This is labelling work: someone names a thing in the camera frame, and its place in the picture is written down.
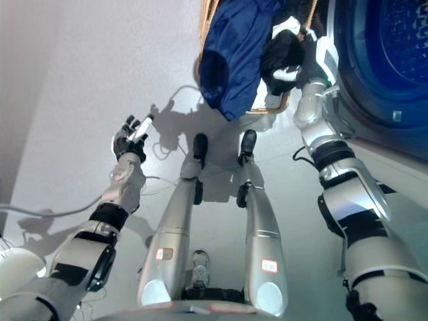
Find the robot left black hand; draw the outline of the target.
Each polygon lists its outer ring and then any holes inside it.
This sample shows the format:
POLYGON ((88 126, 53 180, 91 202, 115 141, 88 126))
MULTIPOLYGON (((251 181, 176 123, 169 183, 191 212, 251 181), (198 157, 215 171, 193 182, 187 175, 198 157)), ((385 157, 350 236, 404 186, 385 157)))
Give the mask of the robot left black hand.
POLYGON ((111 142, 111 151, 118 161, 122 155, 133 153, 139 158, 141 164, 145 162, 144 144, 153 121, 152 114, 147 114, 142 120, 130 115, 124 121, 120 130, 112 137, 111 142))

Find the robot right black hand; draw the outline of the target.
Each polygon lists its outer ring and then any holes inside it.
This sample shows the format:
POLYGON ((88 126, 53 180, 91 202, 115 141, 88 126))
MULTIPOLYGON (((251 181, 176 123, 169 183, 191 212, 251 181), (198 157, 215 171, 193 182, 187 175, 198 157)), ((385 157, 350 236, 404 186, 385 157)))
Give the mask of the robot right black hand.
POLYGON ((334 42, 326 36, 318 37, 311 28, 302 30, 303 40, 299 42, 298 62, 276 68, 274 80, 294 82, 297 88, 320 80, 327 87, 334 86, 338 77, 338 51, 334 42))

